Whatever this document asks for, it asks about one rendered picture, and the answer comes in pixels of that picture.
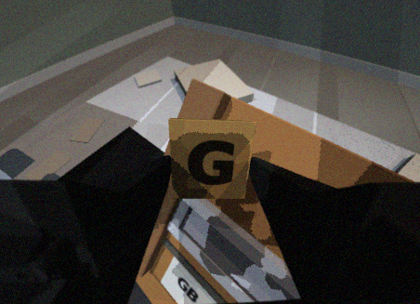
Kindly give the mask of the tan flat rectangular board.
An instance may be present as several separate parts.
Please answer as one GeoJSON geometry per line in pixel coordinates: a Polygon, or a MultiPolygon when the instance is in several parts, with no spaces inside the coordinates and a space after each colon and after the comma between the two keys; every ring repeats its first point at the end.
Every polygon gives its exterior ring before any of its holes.
{"type": "Polygon", "coordinates": [[[414,182],[420,182],[420,154],[414,154],[408,157],[395,173],[411,179],[414,182]]]}

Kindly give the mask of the brown letter tile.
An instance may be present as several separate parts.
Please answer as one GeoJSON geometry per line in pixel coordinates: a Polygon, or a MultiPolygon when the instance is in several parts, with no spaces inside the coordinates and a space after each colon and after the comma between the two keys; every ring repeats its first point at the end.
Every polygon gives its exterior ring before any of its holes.
{"type": "Polygon", "coordinates": [[[169,118],[173,199],[245,199],[256,121],[169,118]]]}

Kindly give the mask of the white paper ticket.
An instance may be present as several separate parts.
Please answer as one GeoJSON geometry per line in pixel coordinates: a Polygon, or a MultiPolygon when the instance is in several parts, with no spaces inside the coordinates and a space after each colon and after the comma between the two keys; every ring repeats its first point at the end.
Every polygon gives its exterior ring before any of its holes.
{"type": "Polygon", "coordinates": [[[175,257],[161,283],[177,304],[217,304],[175,257]]]}

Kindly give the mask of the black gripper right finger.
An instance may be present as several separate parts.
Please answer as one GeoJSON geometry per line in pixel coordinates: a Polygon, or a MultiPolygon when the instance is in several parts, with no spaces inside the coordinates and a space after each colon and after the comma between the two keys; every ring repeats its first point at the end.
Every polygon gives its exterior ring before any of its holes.
{"type": "Polygon", "coordinates": [[[257,157],[249,174],[301,298],[334,297],[376,218],[420,212],[420,182],[337,189],[257,157]]]}

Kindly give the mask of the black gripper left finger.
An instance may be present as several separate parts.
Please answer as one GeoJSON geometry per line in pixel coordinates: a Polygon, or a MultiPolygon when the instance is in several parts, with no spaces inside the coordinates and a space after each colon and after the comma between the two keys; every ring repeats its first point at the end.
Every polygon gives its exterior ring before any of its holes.
{"type": "Polygon", "coordinates": [[[128,304],[170,176],[165,155],[95,186],[0,179],[0,235],[70,239],[99,304],[128,304]]]}

